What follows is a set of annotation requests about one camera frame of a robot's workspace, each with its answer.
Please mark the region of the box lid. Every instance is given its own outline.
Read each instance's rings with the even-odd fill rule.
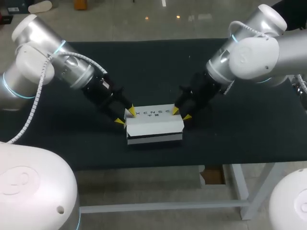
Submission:
[[[180,133],[184,128],[181,115],[172,115],[174,104],[135,107],[136,117],[126,111],[127,135],[131,137]]]

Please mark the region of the white coiled cable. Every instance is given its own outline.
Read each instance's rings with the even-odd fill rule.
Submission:
[[[303,78],[302,78],[302,75],[298,74],[298,75],[295,75],[295,77],[297,78],[298,83],[299,83],[299,85],[301,86],[301,88],[303,89],[303,91],[304,91],[305,93],[307,93],[307,86],[306,86],[305,83],[304,83],[304,80],[303,80]]]
[[[254,30],[253,28],[249,27],[248,25],[240,22],[240,21],[233,21],[230,23],[229,27],[228,27],[228,31],[229,31],[229,35],[231,36],[232,35],[232,32],[231,32],[231,28],[234,26],[234,25],[238,25],[238,26],[241,26],[243,27],[244,29],[246,30],[249,30],[251,31],[252,33],[256,34],[256,35],[259,35],[259,37],[270,37],[262,32],[259,32],[258,30]]]
[[[80,59],[96,66],[103,74],[107,74],[107,71],[104,68],[102,68],[97,62],[91,60],[90,58],[88,58],[84,55],[78,54],[78,53],[60,52],[60,53],[57,53],[55,55],[48,57],[47,60],[44,62],[44,65],[42,67],[42,72],[41,72],[41,75],[40,75],[40,80],[39,80],[36,96],[35,96],[35,99],[34,99],[34,102],[33,102],[33,105],[32,105],[30,115],[28,116],[28,119],[25,122],[23,128],[19,131],[19,133],[14,138],[12,138],[11,140],[9,140],[7,142],[8,144],[13,144],[14,142],[16,142],[25,133],[25,131],[28,129],[28,127],[29,127],[29,125],[30,125],[30,123],[33,119],[34,113],[36,111],[38,101],[39,101],[39,98],[40,98],[40,94],[42,92],[43,83],[44,83],[44,79],[45,79],[45,76],[46,76],[47,66],[51,62],[51,60],[56,56],[73,56],[73,57],[76,57],[76,58],[80,58]]]

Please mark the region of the floor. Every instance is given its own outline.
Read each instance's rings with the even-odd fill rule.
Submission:
[[[39,16],[68,41],[139,41],[226,37],[233,20],[244,20],[259,4],[276,0],[91,0],[87,11],[75,11],[72,0]],[[16,15],[0,29],[0,72],[14,59],[11,34],[25,17]],[[243,165],[249,188],[263,164]],[[289,163],[285,174],[307,167]],[[76,173],[82,206],[99,204],[197,201],[235,198],[227,185],[201,189],[197,166],[122,169]],[[84,230],[271,230],[268,202],[250,221],[236,208],[85,214]]]

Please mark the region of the black table mat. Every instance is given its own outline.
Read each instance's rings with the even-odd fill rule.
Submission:
[[[72,43],[96,60],[135,106],[171,104],[178,85],[223,44],[223,39]],[[24,124],[30,104],[0,112],[0,140]],[[17,144],[63,157],[74,170],[173,165],[260,163],[307,160],[307,117],[290,82],[266,88],[236,81],[227,96],[216,96],[212,111],[194,119],[181,145],[128,147],[125,131],[114,127],[85,99],[55,79],[43,89],[35,117]]]

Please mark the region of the cardboard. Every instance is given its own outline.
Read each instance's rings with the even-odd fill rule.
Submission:
[[[172,115],[174,104],[135,107],[136,117],[126,110],[127,143],[143,144],[182,140],[181,115]]]

